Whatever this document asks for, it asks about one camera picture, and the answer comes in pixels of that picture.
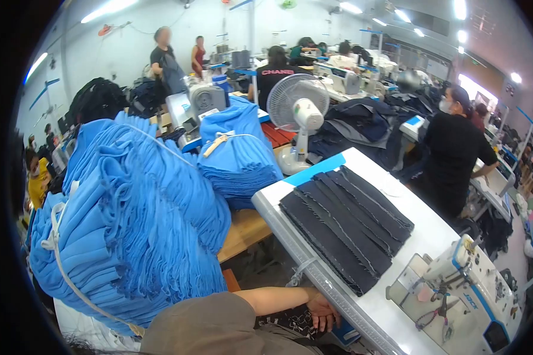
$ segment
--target white electric fan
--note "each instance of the white electric fan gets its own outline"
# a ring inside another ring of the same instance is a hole
[[[325,85],[313,75],[289,75],[270,90],[266,102],[272,123],[281,130],[298,132],[296,146],[278,153],[276,161],[282,173],[293,175],[309,168],[308,130],[320,128],[330,104]]]

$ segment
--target bundle of blue fabric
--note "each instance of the bundle of blue fabric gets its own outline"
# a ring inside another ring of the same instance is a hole
[[[196,157],[159,140],[171,153],[151,138],[155,132],[123,112],[83,125],[64,194],[48,195],[32,226],[30,265],[44,291],[123,335],[133,335],[128,325],[83,302],[41,245],[58,202],[67,203],[59,224],[63,269],[107,313],[148,328],[174,303],[227,290],[216,254],[231,224],[228,205]],[[73,181],[79,186],[70,195]]]
[[[201,149],[198,167],[233,209],[254,209],[251,197],[255,192],[283,176],[261,129],[257,105],[237,96],[229,99],[231,107],[205,117],[201,123],[199,133],[208,143]],[[205,158],[203,153],[222,133],[230,138]]]

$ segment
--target wooden table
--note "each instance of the wooden table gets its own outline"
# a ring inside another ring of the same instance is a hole
[[[277,155],[284,147],[275,148],[274,154]],[[255,209],[235,211],[231,213],[231,228],[217,259],[219,262],[230,259],[271,234],[269,226]]]

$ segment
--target black t-shirt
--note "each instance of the black t-shirt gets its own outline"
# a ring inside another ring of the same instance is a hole
[[[152,66],[152,64],[154,63],[158,63],[160,67],[163,67],[163,58],[166,53],[169,53],[172,57],[176,58],[174,55],[174,50],[170,46],[168,46],[167,51],[164,51],[159,46],[154,48],[152,53],[150,53],[150,66]],[[167,96],[167,91],[164,88],[160,75],[156,75],[156,85],[154,87],[154,92],[158,98],[158,101],[160,103],[164,103]]]
[[[434,116],[426,136],[430,158],[423,170],[441,209],[455,217],[466,202],[476,159],[486,165],[497,162],[484,134],[469,119],[441,112]]]
[[[308,71],[291,65],[275,67],[267,64],[257,69],[257,89],[259,90],[259,107],[266,111],[267,99],[270,90],[283,78],[292,74],[310,74]]]

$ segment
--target fluorescent light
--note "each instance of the fluorescent light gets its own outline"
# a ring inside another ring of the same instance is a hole
[[[518,84],[521,83],[521,77],[517,73],[512,73],[511,78],[514,82],[517,82]]]
[[[373,21],[377,22],[379,25],[383,25],[383,26],[387,25],[385,22],[381,21],[380,19],[373,19]]]
[[[458,31],[458,42],[460,43],[466,43],[466,41],[468,40],[468,32],[466,31]]]
[[[353,4],[350,4],[349,2],[341,2],[339,3],[339,7],[341,7],[342,9],[346,10],[346,11],[349,11],[353,14],[362,14],[363,11],[359,9],[359,7],[353,5]]]
[[[466,20],[466,1],[454,0],[454,12],[459,20]]]
[[[395,9],[395,13],[396,13],[401,19],[403,19],[403,21],[410,23],[410,19],[409,19],[409,17],[408,17],[404,12],[402,12],[402,11],[399,10],[399,9]]]
[[[41,64],[41,62],[44,61],[45,58],[47,58],[48,56],[48,53],[44,53],[42,54],[37,60],[36,62],[32,65],[31,68],[29,68],[29,71],[28,71],[28,75],[25,76],[25,80],[24,80],[24,84],[28,81],[28,78],[30,75],[32,75],[32,73],[37,69],[37,67],[39,67],[39,65]]]
[[[125,7],[128,7],[137,1],[138,0],[111,0],[107,2],[106,4],[104,4],[103,6],[101,6],[101,8],[99,8],[98,10],[95,10],[91,12],[89,15],[85,16],[81,20],[81,23],[87,23],[91,20],[98,18],[99,16],[102,16],[105,14],[111,14],[113,12],[122,10]]]

